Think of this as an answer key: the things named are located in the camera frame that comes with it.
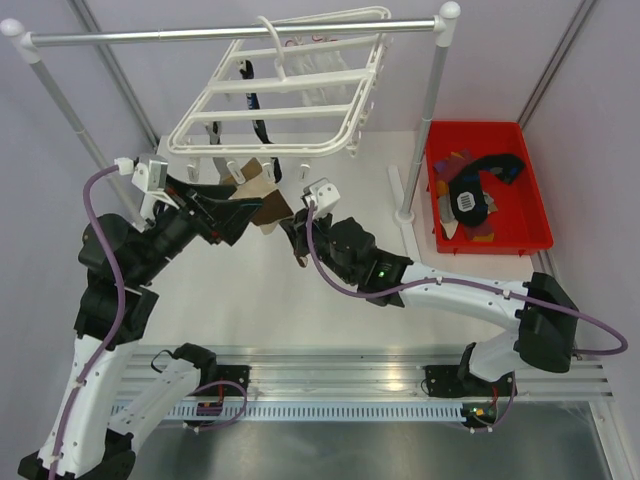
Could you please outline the brown and beige back sock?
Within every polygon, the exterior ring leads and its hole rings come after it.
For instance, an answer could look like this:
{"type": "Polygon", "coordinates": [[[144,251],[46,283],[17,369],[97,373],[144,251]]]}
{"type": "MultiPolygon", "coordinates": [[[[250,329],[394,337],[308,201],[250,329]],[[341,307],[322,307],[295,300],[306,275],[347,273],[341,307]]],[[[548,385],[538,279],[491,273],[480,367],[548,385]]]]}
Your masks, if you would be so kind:
{"type": "Polygon", "coordinates": [[[267,180],[262,164],[257,159],[249,160],[240,170],[245,182],[240,184],[231,175],[220,179],[221,185],[233,185],[236,192],[232,199],[258,198],[262,206],[252,217],[251,223],[260,229],[264,236],[272,235],[281,228],[281,222],[292,220],[294,212],[278,186],[267,180]]]}

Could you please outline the white plastic clip hanger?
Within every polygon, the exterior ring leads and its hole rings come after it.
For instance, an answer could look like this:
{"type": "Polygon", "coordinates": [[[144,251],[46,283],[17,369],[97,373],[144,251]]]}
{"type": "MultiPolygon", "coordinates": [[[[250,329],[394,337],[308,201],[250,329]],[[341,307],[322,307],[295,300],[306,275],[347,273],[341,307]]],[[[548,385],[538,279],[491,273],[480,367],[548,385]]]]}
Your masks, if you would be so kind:
{"type": "MultiPolygon", "coordinates": [[[[382,16],[391,17],[390,10],[383,6],[369,6],[364,8],[350,9],[350,10],[359,10],[359,9],[364,10],[365,13],[363,18],[366,21],[376,21],[382,16]]],[[[386,50],[387,50],[387,36],[385,35],[383,40],[383,57],[386,53],[386,50]]],[[[366,67],[368,63],[371,48],[368,45],[358,46],[358,47],[348,47],[346,49],[340,49],[340,52],[343,59],[348,64],[349,69],[362,69],[366,67]]],[[[379,73],[382,69],[383,57],[382,57],[379,73]]],[[[376,87],[377,78],[371,92],[376,87]]],[[[204,88],[199,93],[199,95],[203,92],[207,84],[204,86],[204,88]]],[[[354,84],[345,85],[345,86],[349,90],[349,96],[351,101],[354,98],[354,94],[356,92],[357,87],[354,84]]],[[[247,111],[247,110],[300,108],[300,107],[304,107],[302,105],[301,95],[300,95],[302,91],[291,91],[287,93],[276,93],[276,92],[231,93],[231,94],[218,93],[210,97],[210,100],[205,104],[204,108],[205,110],[210,112],[224,112],[224,111],[240,112],[240,111],[247,111]]],[[[366,124],[369,114],[371,113],[371,110],[373,109],[373,106],[374,106],[374,103],[371,100],[370,95],[369,95],[369,98],[364,103],[364,113],[365,113],[366,119],[364,122],[360,123],[358,129],[356,130],[356,133],[352,138],[351,148],[341,150],[341,151],[346,151],[350,156],[356,156],[358,152],[359,143],[361,141],[362,129],[366,124]]],[[[265,144],[276,144],[276,143],[317,144],[317,143],[324,143],[332,139],[338,133],[338,130],[340,129],[342,122],[343,122],[343,119],[340,116],[321,117],[321,118],[306,117],[306,118],[297,118],[297,119],[269,118],[266,120],[242,118],[237,121],[230,121],[228,119],[223,119],[221,121],[194,122],[188,127],[186,134],[180,139],[179,142],[182,145],[194,145],[196,147],[202,147],[202,146],[221,147],[221,146],[230,146],[230,145],[252,147],[252,146],[263,146],[265,144]]],[[[173,155],[169,150],[168,140],[170,138],[171,133],[166,138],[166,149],[171,156],[175,158],[182,157],[182,156],[173,155]]],[[[199,180],[200,163],[205,158],[211,158],[214,161],[220,163],[221,166],[219,170],[221,172],[228,172],[229,174],[231,174],[237,180],[238,183],[244,183],[245,181],[244,176],[240,172],[240,166],[238,164],[239,160],[241,159],[257,159],[262,164],[263,173],[266,179],[273,183],[279,182],[282,177],[280,161],[283,158],[278,158],[278,157],[266,157],[266,158],[258,158],[258,157],[185,158],[185,157],[182,157],[182,158],[186,159],[187,161],[188,178],[193,183],[196,183],[199,180]]],[[[310,169],[311,161],[318,158],[293,158],[293,159],[300,160],[301,162],[300,173],[302,175],[306,175],[310,169]]]]}

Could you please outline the purple striped sock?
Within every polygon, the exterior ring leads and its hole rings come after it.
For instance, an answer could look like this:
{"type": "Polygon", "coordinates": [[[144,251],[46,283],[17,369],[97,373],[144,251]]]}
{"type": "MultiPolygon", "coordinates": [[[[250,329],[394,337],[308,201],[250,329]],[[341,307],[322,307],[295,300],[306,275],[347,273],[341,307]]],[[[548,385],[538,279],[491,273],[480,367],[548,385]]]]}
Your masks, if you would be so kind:
{"type": "Polygon", "coordinates": [[[470,242],[490,243],[495,238],[495,232],[488,221],[475,227],[464,225],[463,230],[466,240],[470,242]]]}
{"type": "Polygon", "coordinates": [[[468,150],[451,152],[448,157],[439,160],[434,165],[436,174],[436,196],[438,198],[449,193],[449,182],[453,180],[460,171],[473,162],[473,157],[468,150]]]}

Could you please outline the grey sock with black stripes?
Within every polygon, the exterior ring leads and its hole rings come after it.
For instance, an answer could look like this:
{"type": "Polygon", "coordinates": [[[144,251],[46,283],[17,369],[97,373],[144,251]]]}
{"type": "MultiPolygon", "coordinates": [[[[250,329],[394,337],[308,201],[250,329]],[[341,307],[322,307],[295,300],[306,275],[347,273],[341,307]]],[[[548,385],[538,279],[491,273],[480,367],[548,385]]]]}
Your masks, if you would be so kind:
{"type": "MultiPolygon", "coordinates": [[[[492,214],[497,212],[498,208],[495,202],[493,201],[493,198],[488,197],[488,199],[490,200],[488,204],[488,213],[492,214]]],[[[451,223],[455,220],[455,216],[450,204],[450,197],[448,195],[444,195],[438,198],[438,209],[439,209],[440,220],[443,223],[451,223]]]]}

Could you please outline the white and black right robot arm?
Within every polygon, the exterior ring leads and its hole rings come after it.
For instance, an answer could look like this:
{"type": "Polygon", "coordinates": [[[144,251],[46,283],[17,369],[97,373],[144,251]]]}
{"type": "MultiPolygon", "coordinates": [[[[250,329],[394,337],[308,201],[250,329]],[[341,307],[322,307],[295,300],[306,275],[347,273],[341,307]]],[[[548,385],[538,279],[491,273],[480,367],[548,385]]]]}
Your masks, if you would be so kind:
{"type": "Polygon", "coordinates": [[[378,306],[435,308],[488,322],[501,333],[465,347],[454,365],[425,369],[428,395],[462,398],[507,395],[515,372],[569,371],[577,307],[555,278],[535,272],[527,281],[451,276],[377,247],[373,234],[349,217],[309,221],[301,210],[282,221],[296,260],[311,259],[338,288],[378,306]]]}

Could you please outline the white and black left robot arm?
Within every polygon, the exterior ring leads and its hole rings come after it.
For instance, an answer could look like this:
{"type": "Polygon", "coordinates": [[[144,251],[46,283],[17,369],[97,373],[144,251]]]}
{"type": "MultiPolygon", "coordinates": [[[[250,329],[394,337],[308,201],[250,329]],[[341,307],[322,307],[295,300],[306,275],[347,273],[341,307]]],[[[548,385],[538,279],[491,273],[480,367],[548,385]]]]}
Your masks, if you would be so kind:
{"type": "Polygon", "coordinates": [[[74,330],[74,357],[62,404],[45,444],[24,457],[26,479],[126,479],[149,435],[187,396],[211,394],[221,414],[226,398],[247,397],[247,380],[219,371],[214,352],[192,343],[171,351],[169,364],[119,414],[117,389],[142,339],[158,296],[154,278],[195,238],[234,244],[262,207],[234,196],[231,185],[189,185],[174,178],[159,191],[165,208],[140,232],[116,214],[97,216],[91,190],[83,201],[89,224],[79,262],[87,269],[74,330]]]}

